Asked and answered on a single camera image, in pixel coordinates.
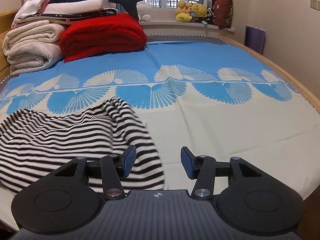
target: circular black cover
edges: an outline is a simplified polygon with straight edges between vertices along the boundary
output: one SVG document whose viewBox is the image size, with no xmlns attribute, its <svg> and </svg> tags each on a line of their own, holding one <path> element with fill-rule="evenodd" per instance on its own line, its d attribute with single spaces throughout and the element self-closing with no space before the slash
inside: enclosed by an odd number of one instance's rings
<svg viewBox="0 0 320 240">
<path fill-rule="evenodd" d="M 255 235 L 292 230 L 304 212 L 304 202 L 297 192 L 275 179 L 261 178 L 232 184 L 218 196 L 217 207 L 230 225 Z"/>
<path fill-rule="evenodd" d="M 40 234 L 70 231 L 89 222 L 99 210 L 98 194 L 81 182 L 55 176 L 38 182 L 12 201 L 19 227 Z"/>
</svg>

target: mattress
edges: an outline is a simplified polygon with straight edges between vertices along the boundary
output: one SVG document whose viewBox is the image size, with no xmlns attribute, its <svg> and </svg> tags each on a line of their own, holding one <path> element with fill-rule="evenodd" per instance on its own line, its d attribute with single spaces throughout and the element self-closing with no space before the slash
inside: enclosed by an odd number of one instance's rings
<svg viewBox="0 0 320 240">
<path fill-rule="evenodd" d="M 183 146 L 217 161 L 239 156 L 303 198 L 320 184 L 319 114 L 276 73 L 221 40 L 153 41 L 141 51 L 61 61 L 11 78 L 0 94 L 0 121 L 22 108 L 82 112 L 113 96 L 146 123 L 165 189 L 193 188 L 180 163 Z M 214 193 L 227 185 L 217 178 Z M 8 203 L 0 205 L 0 219 L 16 227 Z"/>
</svg>

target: wooden bed frame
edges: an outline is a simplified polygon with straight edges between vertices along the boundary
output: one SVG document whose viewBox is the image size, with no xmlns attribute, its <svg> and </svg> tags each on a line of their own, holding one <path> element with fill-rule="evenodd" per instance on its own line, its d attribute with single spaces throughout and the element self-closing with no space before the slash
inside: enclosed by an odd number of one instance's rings
<svg viewBox="0 0 320 240">
<path fill-rule="evenodd" d="M 4 37 L 6 33 L 11 29 L 11 24 L 13 18 L 17 13 L 17 9 L 0 13 L 0 44 L 2 46 Z M 276 72 L 280 77 L 282 77 L 286 82 L 292 85 L 295 90 L 297 90 L 309 103 L 320 113 L 320 100 L 312 94 L 303 84 L 296 80 L 287 71 L 283 70 L 281 67 L 273 63 L 271 60 L 263 57 L 257 52 L 249 49 L 248 47 L 240 44 L 237 41 L 227 37 L 220 36 L 221 39 L 225 40 L 231 45 L 245 50 L 253 58 L 260 61 L 271 70 Z M 2 49 L 0 49 L 0 82 L 5 80 L 9 72 L 9 64 L 4 56 Z M 320 186 L 305 200 L 306 211 L 303 220 L 298 228 L 298 233 L 305 240 L 320 240 Z"/>
</svg>

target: black and white striped clothing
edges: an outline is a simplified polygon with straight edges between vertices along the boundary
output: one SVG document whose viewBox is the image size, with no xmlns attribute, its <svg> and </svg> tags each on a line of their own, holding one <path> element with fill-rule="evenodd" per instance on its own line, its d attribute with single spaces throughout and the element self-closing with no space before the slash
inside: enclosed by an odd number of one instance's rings
<svg viewBox="0 0 320 240">
<path fill-rule="evenodd" d="M 122 154 L 135 145 L 137 159 L 127 179 L 129 189 L 163 189 L 164 173 L 155 145 L 131 106 L 113 97 L 79 114 L 48 116 L 22 109 L 0 124 L 0 180 L 18 192 L 77 156 L 89 161 Z M 89 186 L 102 192 L 100 179 Z"/>
</svg>

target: red blanket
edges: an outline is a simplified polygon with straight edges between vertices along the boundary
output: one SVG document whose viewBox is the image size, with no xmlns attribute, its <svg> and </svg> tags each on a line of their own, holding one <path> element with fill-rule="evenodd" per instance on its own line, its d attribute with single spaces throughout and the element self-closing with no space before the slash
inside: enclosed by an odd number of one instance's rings
<svg viewBox="0 0 320 240">
<path fill-rule="evenodd" d="M 108 52 L 142 49 L 147 37 L 130 15 L 99 17 L 72 24 L 62 35 L 60 49 L 64 62 Z"/>
</svg>

